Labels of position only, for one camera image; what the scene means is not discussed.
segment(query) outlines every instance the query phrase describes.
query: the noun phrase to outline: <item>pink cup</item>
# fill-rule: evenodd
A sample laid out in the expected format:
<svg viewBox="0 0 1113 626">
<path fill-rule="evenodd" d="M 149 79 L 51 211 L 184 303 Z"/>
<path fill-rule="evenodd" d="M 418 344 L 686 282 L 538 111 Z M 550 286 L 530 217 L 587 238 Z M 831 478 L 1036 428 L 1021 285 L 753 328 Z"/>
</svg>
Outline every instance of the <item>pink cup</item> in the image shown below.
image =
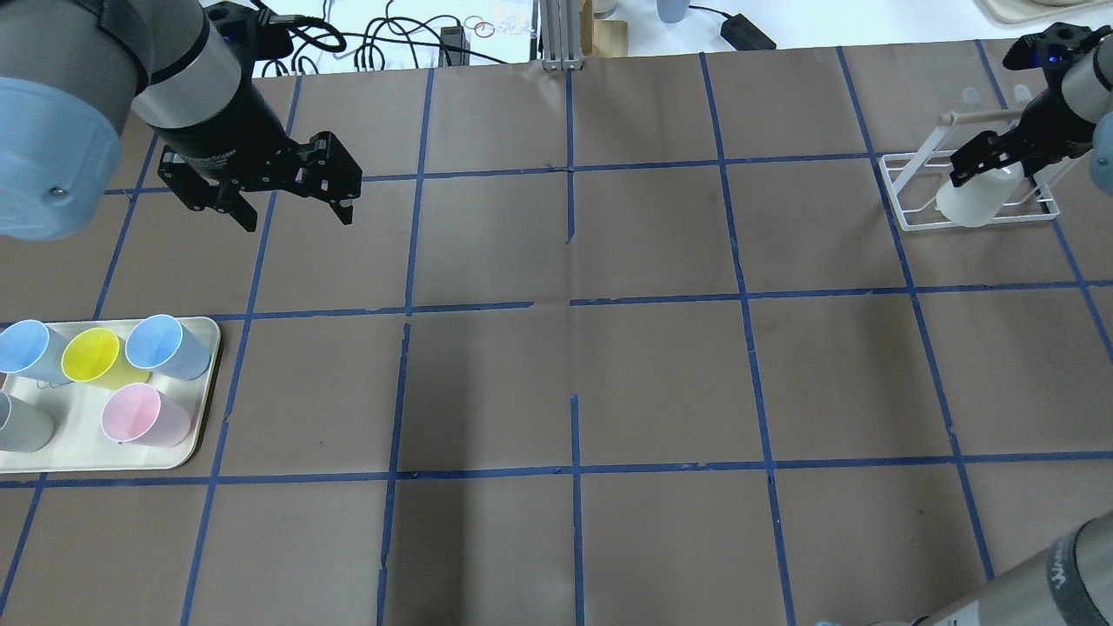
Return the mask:
<svg viewBox="0 0 1113 626">
<path fill-rule="evenodd" d="M 173 448 L 189 433 L 189 412 L 145 382 L 121 387 L 100 413 L 100 430 L 118 443 Z"/>
</svg>

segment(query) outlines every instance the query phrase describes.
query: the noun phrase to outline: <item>cup rim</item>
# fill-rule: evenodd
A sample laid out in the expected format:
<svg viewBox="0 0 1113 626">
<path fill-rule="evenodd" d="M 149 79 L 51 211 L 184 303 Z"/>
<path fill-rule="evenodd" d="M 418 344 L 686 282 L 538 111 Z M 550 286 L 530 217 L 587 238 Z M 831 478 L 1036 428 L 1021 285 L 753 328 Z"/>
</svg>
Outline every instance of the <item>cup rim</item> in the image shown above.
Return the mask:
<svg viewBox="0 0 1113 626">
<path fill-rule="evenodd" d="M 111 336 L 116 338 L 116 344 L 114 345 L 116 354 L 112 355 L 112 360 L 107 365 L 105 365 L 105 369 L 101 370 L 100 372 L 98 372 L 97 375 L 95 375 L 95 376 L 79 379 L 79 378 L 75 378 L 75 376 L 70 375 L 70 372 L 68 371 L 69 369 L 66 366 L 66 356 L 70 353 L 70 349 L 73 348 L 73 344 L 76 344 L 78 342 L 78 340 L 80 340 L 81 338 L 85 338 L 85 335 L 89 335 L 89 334 L 104 334 L 104 333 L 109 333 Z M 73 382 L 91 382 L 91 381 L 95 381 L 95 380 L 99 379 L 100 376 L 107 374 L 109 371 L 111 371 L 112 366 L 116 365 L 116 363 L 119 360 L 120 360 L 120 335 L 116 334 L 116 332 L 114 332 L 114 331 L 111 331 L 109 329 L 106 329 L 104 326 L 93 326 L 91 329 L 86 329 L 86 330 L 81 331 L 80 333 L 78 333 L 77 336 L 75 336 L 73 339 L 71 339 L 68 344 L 66 344 L 66 350 L 62 351 L 62 373 L 66 374 L 66 376 L 69 378 Z"/>
<path fill-rule="evenodd" d="M 11 395 L 8 395 L 7 391 L 0 391 L 0 429 L 8 426 L 12 409 L 14 407 L 11 404 Z"/>
<path fill-rule="evenodd" d="M 20 368 L 18 370 L 4 371 L 4 373 L 7 373 L 7 374 L 17 374 L 17 375 L 19 375 L 21 372 L 26 372 L 27 370 L 30 370 L 31 368 L 35 366 L 36 363 L 39 362 L 40 359 L 42 359 L 42 355 L 47 353 L 47 349 L 50 348 L 50 327 L 47 326 L 45 323 L 38 321 L 38 320 L 21 320 L 19 322 L 16 322 L 14 324 L 8 326 L 3 331 L 0 331 L 0 335 L 3 335 L 8 331 L 10 331 L 12 329 L 17 329 L 17 327 L 19 327 L 20 331 L 22 331 L 23 329 L 20 327 L 20 326 L 24 326 L 24 325 L 32 325 L 32 326 L 35 326 L 35 331 L 33 332 L 36 332 L 36 333 L 39 333 L 41 331 L 40 338 L 42 339 L 42 349 L 39 351 L 38 354 L 35 355 L 35 359 L 31 359 L 30 363 L 23 365 L 22 368 Z"/>
<path fill-rule="evenodd" d="M 117 438 L 112 437 L 111 434 L 108 434 L 108 431 L 105 430 L 105 414 L 108 412 L 108 408 L 111 407 L 112 401 L 116 400 L 117 395 L 119 395 L 124 390 L 126 390 L 128 388 L 134 388 L 136 385 L 139 385 L 139 388 L 142 389 L 142 391 L 146 392 L 146 393 L 150 393 L 150 392 L 155 393 L 155 402 L 156 402 L 156 405 L 155 405 L 155 419 L 152 419 L 150 421 L 150 423 L 147 424 L 147 428 L 145 428 L 142 432 L 140 432 L 139 434 L 132 437 L 131 439 L 117 439 Z M 108 439 L 110 439 L 110 440 L 112 440 L 112 441 L 115 441 L 117 443 L 131 443 L 136 439 L 139 439 L 140 437 L 142 437 L 142 436 L 147 434 L 148 432 L 150 432 L 150 429 L 155 428 L 155 423 L 158 422 L 158 414 L 160 412 L 162 412 L 162 394 L 159 393 L 159 391 L 157 389 L 155 389 L 154 385 L 148 384 L 146 382 L 131 382 L 131 383 L 128 383 L 128 384 L 126 384 L 126 385 L 117 389 L 116 391 L 112 392 L 112 395 L 108 398 L 108 402 L 105 403 L 105 408 L 101 409 L 101 411 L 100 411 L 100 432 L 105 433 L 105 437 L 107 437 Z"/>
<path fill-rule="evenodd" d="M 178 339 L 177 343 L 174 346 L 174 350 L 170 352 L 170 355 L 157 363 L 144 363 L 144 364 L 136 363 L 135 359 L 131 358 L 131 350 L 130 350 L 132 345 L 131 338 L 135 336 L 136 331 L 140 329 L 146 331 L 146 329 L 144 329 L 144 324 L 147 324 L 148 322 L 151 322 L 150 325 L 152 325 L 156 322 L 165 322 L 167 320 L 174 322 L 174 329 L 177 331 L 177 339 Z M 175 317 L 174 315 L 167 315 L 166 313 L 158 313 L 156 315 L 151 315 L 150 317 L 147 317 L 146 320 L 136 324 L 136 327 L 131 329 L 131 333 L 128 335 L 128 340 L 124 344 L 124 356 L 125 359 L 128 360 L 128 363 L 131 363 L 132 365 L 139 368 L 140 370 L 154 370 L 156 368 L 161 368 L 162 365 L 170 362 L 170 360 L 174 359 L 174 356 L 178 353 L 178 350 L 181 349 L 181 343 L 185 341 L 185 334 L 186 334 L 185 326 L 183 326 L 181 321 Z"/>
</svg>

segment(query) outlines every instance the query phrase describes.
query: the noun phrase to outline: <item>power adapter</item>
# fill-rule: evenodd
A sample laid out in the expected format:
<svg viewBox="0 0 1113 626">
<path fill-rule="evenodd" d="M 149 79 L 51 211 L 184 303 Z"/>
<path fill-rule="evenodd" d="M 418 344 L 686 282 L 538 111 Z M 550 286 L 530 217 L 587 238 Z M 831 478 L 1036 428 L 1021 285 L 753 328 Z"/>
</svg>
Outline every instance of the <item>power adapter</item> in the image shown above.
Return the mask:
<svg viewBox="0 0 1113 626">
<path fill-rule="evenodd" d="M 445 67 L 450 62 L 452 63 L 453 67 L 467 65 L 471 55 L 463 52 L 462 50 L 471 50 L 471 48 L 467 46 L 467 33 L 464 32 L 463 27 L 460 26 L 442 27 L 441 41 L 444 41 L 445 46 L 452 46 L 453 48 L 459 48 L 459 50 L 449 50 L 442 48 L 440 58 L 436 61 L 437 67 Z"/>
<path fill-rule="evenodd" d="M 735 47 L 736 50 L 776 50 L 777 42 L 769 39 L 769 36 L 761 32 L 761 29 L 754 26 L 754 22 L 746 19 L 746 16 L 738 13 L 722 22 L 719 35 Z"/>
</svg>

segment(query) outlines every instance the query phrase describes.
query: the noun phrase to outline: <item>table surface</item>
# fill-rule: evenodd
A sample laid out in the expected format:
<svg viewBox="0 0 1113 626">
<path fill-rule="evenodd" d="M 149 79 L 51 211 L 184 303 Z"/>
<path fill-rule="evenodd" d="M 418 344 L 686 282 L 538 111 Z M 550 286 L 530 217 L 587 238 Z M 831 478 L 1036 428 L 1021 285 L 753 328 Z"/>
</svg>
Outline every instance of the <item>table surface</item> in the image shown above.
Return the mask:
<svg viewBox="0 0 1113 626">
<path fill-rule="evenodd" d="M 1113 501 L 1109 198 L 1078 167 L 1055 222 L 902 233 L 881 192 L 962 88 L 1040 89 L 983 50 L 259 80 L 363 166 L 351 226 L 187 211 L 132 118 L 88 228 L 0 241 L 0 320 L 216 319 L 207 426 L 175 470 L 0 480 L 3 622 L 850 625 L 977 588 Z"/>
<path fill-rule="evenodd" d="M 203 4 L 214 0 L 203 0 Z M 236 0 L 248 4 L 247 0 Z M 382 0 L 326 0 L 329 20 L 342 30 L 362 32 L 367 21 L 383 14 Z M 1040 32 L 1053 21 L 1096 28 L 1113 22 L 1113 4 L 1074 9 L 1043 20 L 1006 25 L 994 19 L 981 0 L 706 0 L 702 6 L 741 12 L 769 35 L 780 48 L 868 46 L 966 39 L 1015 39 Z M 279 12 L 322 14 L 317 0 L 270 0 Z M 486 39 L 470 33 L 472 49 L 510 62 L 529 59 L 532 0 L 398 0 L 392 16 L 425 20 L 449 13 L 461 19 L 477 16 L 494 26 Z M 630 23 L 630 55 L 679 55 L 730 50 L 719 36 L 721 17 L 689 10 L 676 25 L 657 17 L 653 0 L 619 0 L 610 19 Z M 469 20 L 469 26 L 476 22 Z M 449 26 L 443 20 L 437 26 Z M 427 35 L 423 40 L 432 41 Z M 405 45 L 385 45 L 387 68 L 413 67 Z M 354 71 L 351 58 L 335 59 L 314 52 L 311 58 L 324 72 Z M 422 67 L 436 62 L 433 48 L 420 49 Z M 474 58 L 473 65 L 490 61 Z"/>
</svg>

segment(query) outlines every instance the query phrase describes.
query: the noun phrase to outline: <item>white tray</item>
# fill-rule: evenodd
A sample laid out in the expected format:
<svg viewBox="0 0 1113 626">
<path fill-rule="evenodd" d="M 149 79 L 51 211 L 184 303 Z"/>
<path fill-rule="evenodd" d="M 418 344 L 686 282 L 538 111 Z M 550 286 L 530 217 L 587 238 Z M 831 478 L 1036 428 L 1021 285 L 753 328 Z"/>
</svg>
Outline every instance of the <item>white tray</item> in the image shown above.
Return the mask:
<svg viewBox="0 0 1113 626">
<path fill-rule="evenodd" d="M 69 383 L 48 387 L 45 382 L 9 375 L 6 393 L 33 404 L 55 419 L 55 434 L 36 452 L 0 451 L 0 473 L 40 471 L 156 470 L 170 469 L 186 462 L 197 448 L 209 388 L 216 373 L 220 352 L 220 326 L 208 317 L 179 317 L 181 325 L 194 333 L 213 358 L 204 375 L 180 381 L 152 374 L 150 384 L 186 408 L 193 415 L 189 434 L 173 448 L 152 448 L 134 443 L 116 443 L 100 431 L 100 411 L 112 394 L 91 384 Z M 102 322 L 57 322 L 47 324 L 71 339 L 81 331 L 102 326 L 127 339 L 141 320 Z"/>
<path fill-rule="evenodd" d="M 1089 0 L 1080 4 L 1056 7 L 1051 4 L 1040 4 L 1031 0 L 982 0 L 989 13 L 997 20 L 1005 23 L 1021 23 L 1038 20 L 1075 9 L 1089 9 L 1097 4 L 1104 4 L 1110 0 Z"/>
</svg>

